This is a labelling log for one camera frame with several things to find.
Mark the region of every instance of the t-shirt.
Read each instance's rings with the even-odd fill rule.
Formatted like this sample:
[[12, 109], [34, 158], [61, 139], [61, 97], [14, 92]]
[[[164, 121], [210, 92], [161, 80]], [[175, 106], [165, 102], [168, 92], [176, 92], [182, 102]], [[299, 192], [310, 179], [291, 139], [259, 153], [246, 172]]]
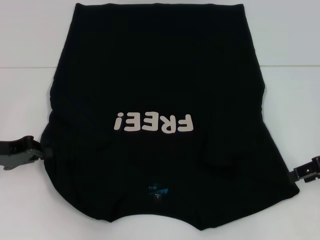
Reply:
[[95, 219], [214, 228], [299, 192], [262, 117], [244, 6], [76, 4], [41, 143], [56, 190]]

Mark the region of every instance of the white surface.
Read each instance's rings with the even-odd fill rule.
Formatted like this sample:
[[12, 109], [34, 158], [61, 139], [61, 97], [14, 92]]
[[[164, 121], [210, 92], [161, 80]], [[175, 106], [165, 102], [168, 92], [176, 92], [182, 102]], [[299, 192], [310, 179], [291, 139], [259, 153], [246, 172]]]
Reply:
[[[106, 0], [1, 0], [0, 66], [56, 67], [77, 2]], [[320, 65], [319, 0], [114, 0], [118, 4], [244, 4], [259, 63]]]
[[[105, 1], [80, 1], [103, 4]], [[117, 1], [117, 3], [151, 1]], [[320, 65], [318, 0], [219, 0], [244, 3], [261, 65]], [[74, 10], [73, 0], [0, 1], [0, 140], [40, 139], [49, 89]], [[262, 67], [263, 116], [287, 166], [320, 155], [320, 67]], [[199, 231], [168, 217], [94, 220], [54, 189], [43, 162], [0, 168], [1, 240], [318, 240], [320, 180], [298, 182], [300, 194], [224, 226]]]

